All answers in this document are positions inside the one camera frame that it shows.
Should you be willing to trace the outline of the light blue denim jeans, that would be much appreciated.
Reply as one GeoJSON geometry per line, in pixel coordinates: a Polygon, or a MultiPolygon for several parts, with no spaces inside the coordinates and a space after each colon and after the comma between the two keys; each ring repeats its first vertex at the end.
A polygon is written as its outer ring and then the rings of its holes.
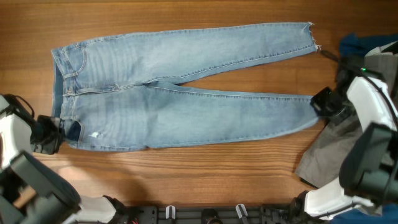
{"type": "Polygon", "coordinates": [[[310,22],[98,37],[52,50],[52,114],[67,143],[136,151],[275,138],[309,128],[308,95],[192,88],[188,82],[317,51],[310,22]]]}

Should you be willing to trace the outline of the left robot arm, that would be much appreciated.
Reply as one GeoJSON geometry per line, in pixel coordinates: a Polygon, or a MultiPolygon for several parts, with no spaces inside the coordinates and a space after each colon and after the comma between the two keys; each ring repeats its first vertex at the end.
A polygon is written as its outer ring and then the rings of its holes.
{"type": "Polygon", "coordinates": [[[130,223],[121,202],[81,197],[33,156],[57,153],[64,137],[60,118],[36,116],[25,99],[1,95],[1,223],[130,223]]]}

